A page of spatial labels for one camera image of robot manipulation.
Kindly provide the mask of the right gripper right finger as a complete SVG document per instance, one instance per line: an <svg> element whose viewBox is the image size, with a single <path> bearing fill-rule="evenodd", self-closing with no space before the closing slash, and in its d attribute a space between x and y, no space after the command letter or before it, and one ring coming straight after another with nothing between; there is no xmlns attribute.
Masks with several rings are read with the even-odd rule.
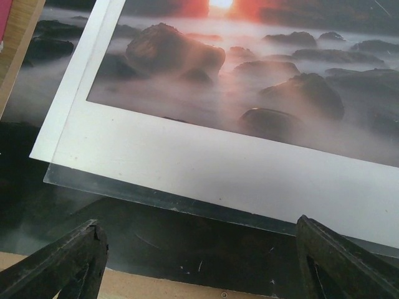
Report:
<svg viewBox="0 0 399 299"><path fill-rule="evenodd" d="M398 268L301 216L296 245L306 298L398 298Z"/></svg>

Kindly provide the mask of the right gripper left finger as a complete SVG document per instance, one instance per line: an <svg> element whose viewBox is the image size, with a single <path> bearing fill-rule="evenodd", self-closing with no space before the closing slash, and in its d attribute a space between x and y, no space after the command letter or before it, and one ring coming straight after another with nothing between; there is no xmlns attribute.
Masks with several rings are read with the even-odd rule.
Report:
<svg viewBox="0 0 399 299"><path fill-rule="evenodd" d="M1 271L1 298L97 298L108 242L97 219Z"/></svg>

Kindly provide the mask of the sunset landscape photo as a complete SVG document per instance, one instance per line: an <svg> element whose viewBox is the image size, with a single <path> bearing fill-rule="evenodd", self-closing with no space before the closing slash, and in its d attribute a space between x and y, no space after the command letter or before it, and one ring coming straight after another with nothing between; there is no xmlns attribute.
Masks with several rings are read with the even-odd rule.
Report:
<svg viewBox="0 0 399 299"><path fill-rule="evenodd" d="M34 29L1 118L1 250L97 219L110 256L254 257L303 288L295 234L44 182L30 154L94 5L47 1ZM123 1L86 100L398 169L398 2Z"/></svg>

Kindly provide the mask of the pink picture frame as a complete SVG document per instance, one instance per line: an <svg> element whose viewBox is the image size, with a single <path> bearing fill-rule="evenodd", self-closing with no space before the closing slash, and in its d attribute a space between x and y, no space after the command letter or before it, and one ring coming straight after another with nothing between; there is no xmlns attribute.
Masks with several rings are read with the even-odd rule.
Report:
<svg viewBox="0 0 399 299"><path fill-rule="evenodd" d="M1 113L26 55L44 0L1 1Z"/></svg>

